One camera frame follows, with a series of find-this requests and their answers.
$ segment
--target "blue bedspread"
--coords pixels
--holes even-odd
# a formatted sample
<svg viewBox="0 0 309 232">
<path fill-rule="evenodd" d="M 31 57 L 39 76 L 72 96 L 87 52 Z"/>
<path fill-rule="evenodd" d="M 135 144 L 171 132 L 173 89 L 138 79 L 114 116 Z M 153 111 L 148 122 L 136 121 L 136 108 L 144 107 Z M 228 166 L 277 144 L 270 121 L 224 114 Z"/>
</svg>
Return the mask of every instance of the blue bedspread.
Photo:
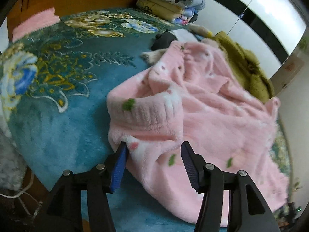
<svg viewBox="0 0 309 232">
<path fill-rule="evenodd" d="M 149 51 L 156 33 L 177 28 L 134 9 L 90 11 L 26 35 L 1 56 L 0 64 L 10 67 L 0 74 L 4 116 L 19 152 L 48 190 L 63 170 L 88 171 L 112 153 L 107 93 L 147 68 L 139 55 Z M 273 158 L 289 174 L 278 147 Z M 194 230 L 128 171 L 108 198 L 118 232 Z M 85 193 L 82 206 L 87 219 Z"/>
</svg>

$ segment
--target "pink fleece garment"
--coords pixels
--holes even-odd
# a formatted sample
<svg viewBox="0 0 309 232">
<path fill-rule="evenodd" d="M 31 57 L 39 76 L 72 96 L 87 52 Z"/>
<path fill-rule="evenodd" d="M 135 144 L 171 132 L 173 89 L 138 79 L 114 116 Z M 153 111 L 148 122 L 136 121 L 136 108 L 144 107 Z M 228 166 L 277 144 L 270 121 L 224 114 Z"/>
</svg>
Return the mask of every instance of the pink fleece garment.
<svg viewBox="0 0 309 232">
<path fill-rule="evenodd" d="M 60 18 L 59 16 L 55 16 L 55 8 L 41 11 L 26 21 L 22 22 L 13 30 L 12 41 L 15 42 L 22 38 L 24 35 L 51 26 L 58 22 L 60 22 Z"/>
<path fill-rule="evenodd" d="M 135 103 L 124 110 L 129 98 Z M 183 141 L 222 171 L 246 170 L 275 211 L 285 204 L 288 187 L 268 153 L 279 104 L 272 98 L 263 105 L 243 90 L 218 48 L 174 41 L 157 64 L 109 92 L 109 142 L 114 150 L 127 143 L 128 170 L 184 221 L 196 223 L 203 195 L 190 185 Z M 225 191 L 221 226 L 227 226 L 228 203 Z"/>
</svg>

